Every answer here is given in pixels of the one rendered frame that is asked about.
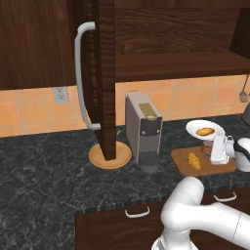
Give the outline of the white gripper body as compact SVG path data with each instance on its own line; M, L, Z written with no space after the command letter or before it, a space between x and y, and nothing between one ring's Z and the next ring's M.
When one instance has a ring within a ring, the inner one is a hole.
M226 149L227 137L219 135L214 138L212 151L210 155L210 162L213 165L222 165L229 163L229 156Z

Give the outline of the golden croissant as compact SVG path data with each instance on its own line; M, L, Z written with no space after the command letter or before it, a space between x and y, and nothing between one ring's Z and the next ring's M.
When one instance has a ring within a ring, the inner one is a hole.
M191 167L195 168L196 170L200 170L201 169L201 165L200 165L199 159L198 159L198 157L193 152L191 152L187 156L187 160L188 160L188 163L189 163L189 165Z

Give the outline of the brown wooden cutting board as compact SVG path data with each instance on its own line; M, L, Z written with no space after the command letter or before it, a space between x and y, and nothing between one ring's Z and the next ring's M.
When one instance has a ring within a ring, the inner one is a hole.
M188 163L188 155L191 152L198 157L201 165L200 170L196 170ZM233 159L230 159L228 164L212 165L210 162L210 156L205 152L202 152L200 146L174 149L171 152L171 157L179 169L179 172L186 177L211 176L230 173L236 170L236 163Z

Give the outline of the round wooden board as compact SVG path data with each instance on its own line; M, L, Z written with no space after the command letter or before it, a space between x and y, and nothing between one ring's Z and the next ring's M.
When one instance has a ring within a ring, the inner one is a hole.
M127 145L116 142L115 159L105 160L99 144L92 146L88 156L94 166L105 170L114 170L125 166L131 160L132 152Z

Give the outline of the open dark wood cabinet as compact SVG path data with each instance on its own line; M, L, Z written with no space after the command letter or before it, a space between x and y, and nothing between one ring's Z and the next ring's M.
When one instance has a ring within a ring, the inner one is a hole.
M250 0L114 0L118 82L250 73Z

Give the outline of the open dark wood cabinet door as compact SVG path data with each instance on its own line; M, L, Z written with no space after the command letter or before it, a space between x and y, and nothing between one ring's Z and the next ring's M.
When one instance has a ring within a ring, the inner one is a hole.
M104 158L116 157L114 0L65 0L74 61L77 28L93 21L81 38L81 72L87 118L100 123L96 133Z

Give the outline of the closed dark wood cabinet door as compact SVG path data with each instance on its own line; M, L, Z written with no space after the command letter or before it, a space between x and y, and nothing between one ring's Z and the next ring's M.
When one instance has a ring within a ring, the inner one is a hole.
M73 0L0 0L0 90L75 83Z

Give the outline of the orange pastry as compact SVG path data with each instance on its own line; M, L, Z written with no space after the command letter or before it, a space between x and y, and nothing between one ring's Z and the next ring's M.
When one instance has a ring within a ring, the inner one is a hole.
M201 136L201 137L210 136L214 133L215 133L215 130L210 127L201 128L195 132L197 136Z

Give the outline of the white plate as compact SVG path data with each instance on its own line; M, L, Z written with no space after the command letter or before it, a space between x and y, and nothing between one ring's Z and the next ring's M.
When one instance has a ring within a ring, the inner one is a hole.
M214 130L214 133L207 136L197 135L196 132L203 128L212 128ZM216 136L223 136L226 133L219 124L202 119L191 120L186 125L186 130L190 135L202 141L213 141Z

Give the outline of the dark grey appliance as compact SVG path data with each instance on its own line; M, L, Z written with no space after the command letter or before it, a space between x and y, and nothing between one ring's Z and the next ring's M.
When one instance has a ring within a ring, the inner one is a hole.
M243 111L241 115L241 120L245 122L248 126L250 126L250 102Z

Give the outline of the dark wood drawer front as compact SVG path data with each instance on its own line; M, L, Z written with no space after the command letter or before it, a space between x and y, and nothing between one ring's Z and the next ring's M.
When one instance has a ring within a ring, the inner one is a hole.
M206 192L203 195L201 204L208 205L216 202L215 196L220 199L225 199L233 197L234 194L236 194L236 199L225 202L225 205L250 215L250 187L238 187L228 190Z
M150 208L149 215L129 219ZM162 202L128 206L120 209L75 216L75 250L150 250L160 236Z

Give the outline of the grey hanging utensil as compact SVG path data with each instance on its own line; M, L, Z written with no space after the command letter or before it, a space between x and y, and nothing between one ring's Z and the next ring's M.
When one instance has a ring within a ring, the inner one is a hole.
M246 87L248 78L249 78L249 76L246 76L246 79L245 79L245 82L244 82L242 91L239 93L239 100L240 100L242 103L246 103L246 102L248 101L248 96L247 96L247 94L246 94L246 92L245 92L245 87Z

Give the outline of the grey coffee machine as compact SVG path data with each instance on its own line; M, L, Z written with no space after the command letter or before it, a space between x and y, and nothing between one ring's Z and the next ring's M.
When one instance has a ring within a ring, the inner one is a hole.
M129 92L125 97L125 127L136 163L150 174L158 171L163 117L144 92Z

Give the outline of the grey wall outlet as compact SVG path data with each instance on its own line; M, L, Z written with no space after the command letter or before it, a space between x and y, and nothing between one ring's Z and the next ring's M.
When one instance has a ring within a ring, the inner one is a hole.
M68 103L68 93L65 87L54 87L54 100L56 104L67 104Z

